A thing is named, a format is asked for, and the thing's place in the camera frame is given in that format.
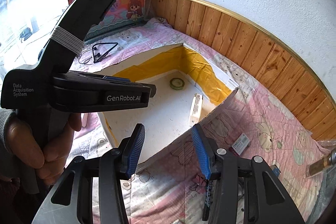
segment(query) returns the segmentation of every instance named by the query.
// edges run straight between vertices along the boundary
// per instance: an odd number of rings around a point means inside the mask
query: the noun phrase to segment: human hand
[[[63,132],[51,140],[43,151],[36,143],[27,123],[14,118],[7,130],[7,143],[13,154],[26,165],[36,169],[36,174],[46,185],[53,185],[63,173],[70,153],[74,130],[80,131],[80,113],[70,114]]]

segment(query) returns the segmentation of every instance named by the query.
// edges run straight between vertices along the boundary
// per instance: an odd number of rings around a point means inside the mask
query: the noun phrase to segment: bed
[[[223,112],[208,122],[206,134],[214,138],[220,147],[228,148],[241,133],[245,133],[251,144],[242,157],[260,155],[269,165],[273,161],[278,162],[280,181],[304,220],[308,220],[322,182],[326,180],[323,180],[323,174],[305,178],[305,167],[328,150],[313,140],[310,132],[258,80],[214,49],[173,29],[165,19],[152,18],[144,26],[123,30],[101,41],[118,42],[118,47],[100,63],[83,65],[76,60],[71,69],[99,72],[137,53],[184,43],[233,77],[240,89]],[[87,60],[89,56],[87,52],[80,59]],[[101,156],[109,149],[111,145],[97,113],[90,113],[87,126],[75,133],[67,164],[77,155],[88,159]],[[202,223],[205,180],[198,168],[191,136],[183,135],[182,139],[179,138],[159,153],[164,157],[161,155],[130,181],[121,182],[129,222],[155,224],[179,220],[180,223]],[[99,223],[97,186],[95,180],[95,223]],[[243,223],[243,210],[242,198],[238,203],[237,223]]]

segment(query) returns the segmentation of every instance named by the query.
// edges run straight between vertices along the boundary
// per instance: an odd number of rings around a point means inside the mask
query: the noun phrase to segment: red hair
[[[142,16],[142,4],[141,4],[141,0],[130,0],[128,5],[127,5],[127,18],[130,19],[133,15],[133,11],[131,10],[131,6],[139,6],[139,9],[137,9],[136,13],[138,15],[138,17]]]

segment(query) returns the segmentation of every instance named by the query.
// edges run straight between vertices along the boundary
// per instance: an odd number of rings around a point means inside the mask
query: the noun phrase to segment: green tape roll
[[[181,78],[172,78],[169,85],[173,90],[182,90],[184,87],[184,81]]]

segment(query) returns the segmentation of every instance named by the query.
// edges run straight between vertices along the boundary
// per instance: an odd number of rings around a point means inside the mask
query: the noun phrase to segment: metal lid
[[[331,163],[336,164],[336,148],[331,152]]]

